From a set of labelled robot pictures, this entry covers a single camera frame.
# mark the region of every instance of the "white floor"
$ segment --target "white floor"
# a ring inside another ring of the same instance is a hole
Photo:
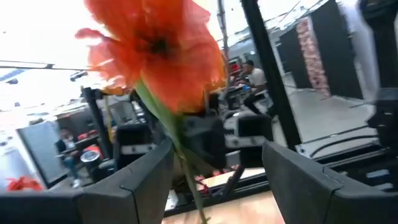
[[[331,97],[325,99],[321,94],[313,90],[296,90],[294,81],[290,75],[284,77],[285,89],[289,96],[295,121],[302,142],[312,141],[332,134],[347,131],[353,128],[366,125],[366,120],[373,113],[372,105],[362,105],[354,108],[352,106],[361,105],[363,101],[354,99],[344,99]],[[332,138],[315,141],[310,144],[303,144],[307,154],[316,148],[344,138],[359,135],[373,135],[376,132],[371,128],[364,128],[350,133],[334,136]],[[282,128],[278,123],[274,124],[275,142],[286,145]],[[359,146],[374,139],[361,139],[331,146],[320,151],[317,156],[329,154],[349,147]]]

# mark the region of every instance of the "black pillar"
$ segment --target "black pillar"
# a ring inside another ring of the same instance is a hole
[[[98,130],[99,137],[101,140],[101,152],[105,158],[111,158],[113,156],[113,147],[111,140],[109,139],[108,130],[104,125],[104,119],[101,110],[98,108],[94,91],[88,87],[83,89],[83,96],[85,97],[88,106],[90,107],[91,117],[93,117],[94,127]]]
[[[398,1],[360,1],[365,21],[373,30],[380,87],[398,87],[398,53],[395,19]]]
[[[243,11],[248,21],[253,42],[257,48],[262,68],[267,78],[269,94],[274,101],[279,121],[289,149],[296,151],[301,138],[290,107],[289,99],[280,76],[269,36],[264,27],[260,9],[256,0],[242,0]]]

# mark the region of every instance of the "red flower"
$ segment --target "red flower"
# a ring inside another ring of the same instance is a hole
[[[11,180],[11,183],[8,185],[8,191],[20,191],[25,189],[32,189],[36,191],[43,190],[43,188],[36,180],[30,179],[28,177],[21,177],[19,178],[19,180],[17,179],[9,179],[9,180]]]
[[[204,92],[224,85],[223,59],[206,28],[210,14],[192,0],[86,0],[85,4],[113,35],[91,29],[76,34],[101,38],[91,47],[89,63],[103,78],[128,88],[142,78],[173,112],[201,110]]]

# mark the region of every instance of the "table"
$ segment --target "table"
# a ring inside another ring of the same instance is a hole
[[[242,178],[264,172],[263,168],[246,169]],[[209,187],[223,184],[233,172],[204,180]],[[209,224],[284,224],[272,192],[233,200],[205,208],[205,214],[211,217]],[[163,219],[162,224],[200,224],[198,211],[181,213]]]

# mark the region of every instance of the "person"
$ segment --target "person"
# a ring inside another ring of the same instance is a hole
[[[62,129],[60,131],[60,137],[61,139],[55,143],[58,153],[63,155],[62,162],[70,171],[70,175],[73,178],[73,188],[80,187],[81,180],[75,165],[75,157],[77,156],[78,152],[73,151],[65,154],[65,151],[76,147],[75,142],[73,141],[73,136],[69,130]]]
[[[243,75],[247,75],[249,82],[242,78],[239,81],[239,84],[245,84],[254,89],[252,92],[250,92],[250,95],[244,99],[243,104],[253,113],[262,114],[254,105],[254,103],[264,97],[263,94],[258,93],[267,89],[266,76],[260,68],[254,68],[254,62],[252,60],[246,61],[246,63],[243,65]],[[269,115],[271,118],[275,116],[275,109],[273,105],[267,109],[267,115]]]

